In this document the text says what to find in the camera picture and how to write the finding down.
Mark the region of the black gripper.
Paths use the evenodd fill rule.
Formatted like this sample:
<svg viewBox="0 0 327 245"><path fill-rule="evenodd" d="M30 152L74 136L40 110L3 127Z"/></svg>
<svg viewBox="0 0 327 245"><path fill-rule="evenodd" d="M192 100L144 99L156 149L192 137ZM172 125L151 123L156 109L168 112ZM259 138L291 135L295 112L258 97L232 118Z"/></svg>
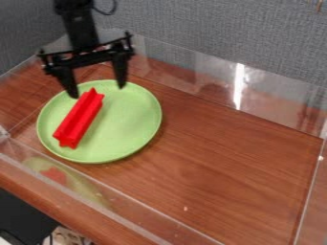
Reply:
<svg viewBox="0 0 327 245"><path fill-rule="evenodd" d="M110 61L120 89L128 77L128 60L134 55L134 35L122 30L108 30L99 34L100 43L87 50L75 50L64 35L58 41L42 47L38 57L44 72L54 75L71 98L79 98L74 69Z"/></svg>

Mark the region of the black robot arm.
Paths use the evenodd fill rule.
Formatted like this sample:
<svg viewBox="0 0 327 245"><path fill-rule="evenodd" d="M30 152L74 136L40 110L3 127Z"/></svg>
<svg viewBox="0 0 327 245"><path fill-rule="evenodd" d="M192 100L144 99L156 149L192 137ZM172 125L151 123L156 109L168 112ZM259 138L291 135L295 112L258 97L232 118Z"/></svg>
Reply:
<svg viewBox="0 0 327 245"><path fill-rule="evenodd" d="M110 11L100 11L95 0L54 0L54 10L62 16L66 32L63 39L43 46L38 57L47 75L58 78L71 98L79 98L75 69L110 61L120 89L128 80L130 60L134 56L132 34L122 32L100 35L92 11L112 15L118 8L112 0Z"/></svg>

